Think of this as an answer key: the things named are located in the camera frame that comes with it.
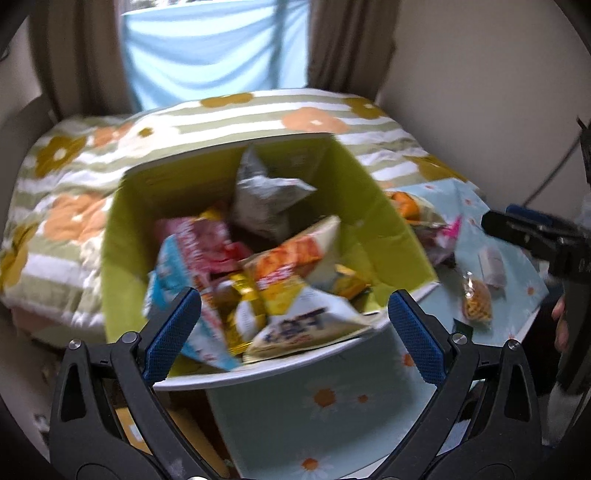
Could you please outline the person's right hand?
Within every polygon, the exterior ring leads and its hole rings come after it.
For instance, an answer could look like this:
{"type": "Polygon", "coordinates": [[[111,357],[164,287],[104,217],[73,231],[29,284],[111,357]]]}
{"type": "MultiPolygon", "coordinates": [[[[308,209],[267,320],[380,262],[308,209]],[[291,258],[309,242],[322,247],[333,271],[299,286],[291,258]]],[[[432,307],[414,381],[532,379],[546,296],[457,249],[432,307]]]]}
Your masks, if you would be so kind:
{"type": "Polygon", "coordinates": [[[559,352],[565,352],[568,349],[569,342],[568,324],[564,315],[565,296],[561,296],[552,310],[552,319],[557,322],[555,347],[559,352]]]}

